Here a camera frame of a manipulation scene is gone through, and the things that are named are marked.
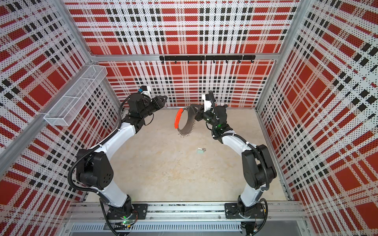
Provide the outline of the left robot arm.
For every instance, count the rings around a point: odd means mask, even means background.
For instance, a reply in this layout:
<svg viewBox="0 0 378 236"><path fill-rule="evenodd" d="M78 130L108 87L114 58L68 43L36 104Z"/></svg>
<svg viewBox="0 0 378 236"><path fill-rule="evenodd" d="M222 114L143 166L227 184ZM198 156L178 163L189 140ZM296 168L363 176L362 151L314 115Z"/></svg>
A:
<svg viewBox="0 0 378 236"><path fill-rule="evenodd" d="M149 92L139 90L129 95L118 108L118 125L106 138L90 149L81 149L76 161L69 168L68 183L79 191L93 192L101 204L109 207L110 219L128 219L137 211L131 197L122 191L114 181L110 160L117 150L143 126L145 119L162 109L167 96L151 97Z"/></svg>

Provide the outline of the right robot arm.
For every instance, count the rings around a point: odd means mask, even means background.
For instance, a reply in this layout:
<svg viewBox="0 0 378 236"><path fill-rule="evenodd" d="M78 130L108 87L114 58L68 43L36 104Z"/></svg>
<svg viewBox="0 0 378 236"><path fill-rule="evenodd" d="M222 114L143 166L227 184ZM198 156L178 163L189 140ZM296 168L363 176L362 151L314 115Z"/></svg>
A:
<svg viewBox="0 0 378 236"><path fill-rule="evenodd" d="M239 195L235 206L226 204L226 218L265 217L267 202L262 199L268 191L277 171L266 145L255 145L235 133L227 123L226 106L206 107L192 104L180 109L176 115L175 128L180 135L191 133L195 122L205 121L214 140L228 146L241 156L242 171L246 181L243 192Z"/></svg>

